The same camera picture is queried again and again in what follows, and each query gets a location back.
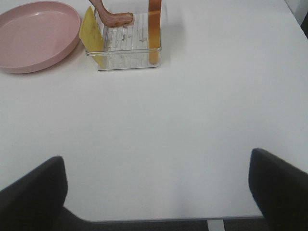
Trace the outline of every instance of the plastic tray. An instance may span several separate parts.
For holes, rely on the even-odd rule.
[[[94,14],[104,39],[104,50],[86,51],[86,54],[87,56],[101,56],[103,58],[103,66],[97,65],[97,70],[159,66],[161,46],[150,49],[148,46],[148,13],[134,13],[133,24],[115,28],[105,26],[96,10],[94,10]],[[156,53],[158,56],[157,63],[149,62],[150,53]]]

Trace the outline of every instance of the pink plate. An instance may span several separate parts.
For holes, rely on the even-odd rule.
[[[79,14],[56,1],[39,1],[0,15],[0,70],[29,73],[65,58],[79,42]]]

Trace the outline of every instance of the white wall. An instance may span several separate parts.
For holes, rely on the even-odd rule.
[[[299,24],[308,12],[308,0],[285,0]]]

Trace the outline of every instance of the white table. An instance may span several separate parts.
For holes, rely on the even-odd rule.
[[[164,11],[159,68],[98,72],[79,44],[46,70],[0,73],[0,189],[61,155],[79,217],[245,217],[261,215],[253,148],[308,171],[308,42],[284,0]]]

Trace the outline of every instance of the clear plastic container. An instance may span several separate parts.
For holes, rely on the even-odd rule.
[[[149,49],[148,45],[148,13],[134,13],[133,24],[115,28],[105,26],[96,10],[94,10],[94,14],[104,40],[104,50],[86,51],[86,54],[87,56],[102,57],[103,66],[97,65],[97,70],[159,66],[161,46]],[[158,62],[151,63],[149,61],[150,55],[156,55]]]

